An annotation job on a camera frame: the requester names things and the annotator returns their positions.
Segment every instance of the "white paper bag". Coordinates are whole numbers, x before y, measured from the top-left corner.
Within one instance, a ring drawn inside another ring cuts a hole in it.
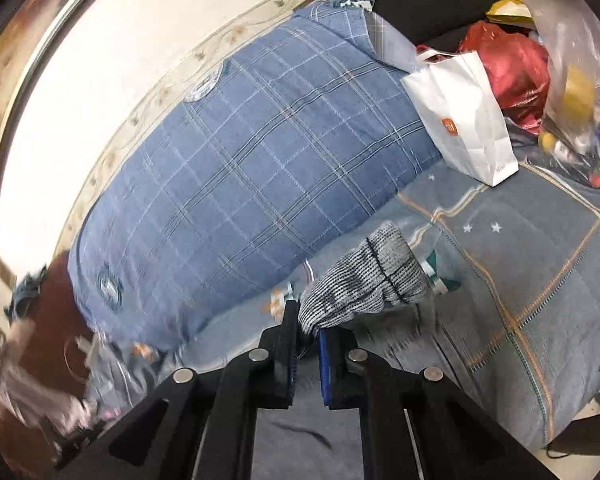
[[[496,186],[518,170],[504,117],[478,53],[451,56],[402,84],[449,167]]]

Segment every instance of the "orange logo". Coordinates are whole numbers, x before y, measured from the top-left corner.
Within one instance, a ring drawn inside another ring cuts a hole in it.
[[[456,128],[456,123],[453,122],[453,119],[442,119],[442,125],[449,132],[449,135],[453,135],[454,137],[458,135],[458,128]]]

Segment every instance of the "metal screw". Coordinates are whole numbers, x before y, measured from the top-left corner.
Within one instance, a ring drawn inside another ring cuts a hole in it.
[[[445,375],[442,373],[440,368],[429,367],[424,369],[424,378],[427,381],[437,383],[438,381],[441,381],[444,376]]]
[[[178,384],[184,384],[192,380],[193,375],[193,370],[191,370],[190,368],[180,368],[180,370],[176,370],[173,373],[173,380],[176,381]]]
[[[254,348],[249,352],[249,359],[252,361],[259,363],[260,361],[264,361],[269,357],[269,351],[265,348]]]
[[[349,351],[349,359],[355,363],[366,361],[367,357],[369,357],[369,355],[362,348],[354,348]]]

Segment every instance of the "gray knit sock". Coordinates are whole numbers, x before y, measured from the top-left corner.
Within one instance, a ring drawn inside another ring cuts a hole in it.
[[[307,348],[321,328],[417,303],[429,291],[400,229],[385,222],[304,291],[298,315],[302,346]]]

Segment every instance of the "clear plastic bag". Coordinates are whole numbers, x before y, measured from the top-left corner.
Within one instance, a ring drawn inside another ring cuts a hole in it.
[[[579,170],[587,168],[588,183],[600,187],[600,21],[584,0],[523,1],[549,52],[551,85],[542,129],[572,150]],[[558,146],[560,164],[569,165]]]

